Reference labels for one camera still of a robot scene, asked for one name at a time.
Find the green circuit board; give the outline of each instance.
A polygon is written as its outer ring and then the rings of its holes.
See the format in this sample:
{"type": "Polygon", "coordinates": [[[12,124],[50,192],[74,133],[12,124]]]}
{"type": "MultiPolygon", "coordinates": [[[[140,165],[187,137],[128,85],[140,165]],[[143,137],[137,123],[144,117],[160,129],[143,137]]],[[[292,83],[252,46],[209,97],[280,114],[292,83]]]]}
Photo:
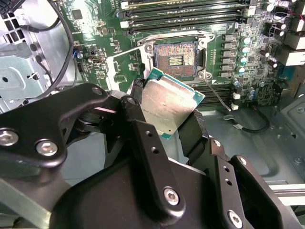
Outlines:
{"type": "MultiPolygon", "coordinates": [[[[202,50],[195,50],[195,56],[185,55],[185,52],[200,46],[196,35],[155,40],[153,66],[164,67],[163,61],[168,59],[165,73],[173,73],[172,76],[190,86],[204,85],[198,80],[202,69],[211,75],[208,82],[212,85],[238,80],[242,88],[241,106],[250,100],[249,88],[256,91],[255,100],[259,105],[274,104],[280,97],[280,90],[275,90],[274,84],[286,79],[283,77],[285,67],[281,64],[279,70],[270,67],[260,51],[275,54],[284,38],[264,34],[265,23],[274,23],[274,17],[263,9],[264,3],[260,1],[219,4],[205,0],[160,3],[157,0],[59,0],[57,5],[69,23],[75,48],[83,54],[77,61],[84,82],[110,90],[108,57],[139,46],[139,41],[151,35],[204,31],[214,34],[214,38],[203,49],[204,54],[202,50]],[[244,37],[251,40],[245,45],[249,49],[247,53],[241,51],[244,37]],[[239,62],[241,56],[247,59],[246,64],[239,62]],[[191,64],[186,67],[187,62],[193,63],[193,68],[191,64]],[[244,68],[244,73],[239,73],[238,67],[244,68]]],[[[147,66],[142,63],[140,50],[136,50],[116,57],[114,67],[114,81],[126,92],[134,79],[143,77],[147,66]]]]}

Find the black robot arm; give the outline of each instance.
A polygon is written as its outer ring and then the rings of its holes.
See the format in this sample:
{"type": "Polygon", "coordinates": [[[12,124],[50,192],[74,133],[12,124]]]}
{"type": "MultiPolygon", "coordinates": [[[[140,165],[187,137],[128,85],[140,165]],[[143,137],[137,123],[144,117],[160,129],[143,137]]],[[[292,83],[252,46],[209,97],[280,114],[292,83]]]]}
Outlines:
{"type": "Polygon", "coordinates": [[[302,228],[199,112],[178,129],[188,165],[169,159],[141,91],[141,80],[131,95],[85,83],[0,115],[2,203],[39,228],[302,228]],[[104,169],[68,187],[67,147],[91,132],[105,134],[104,169]]]}

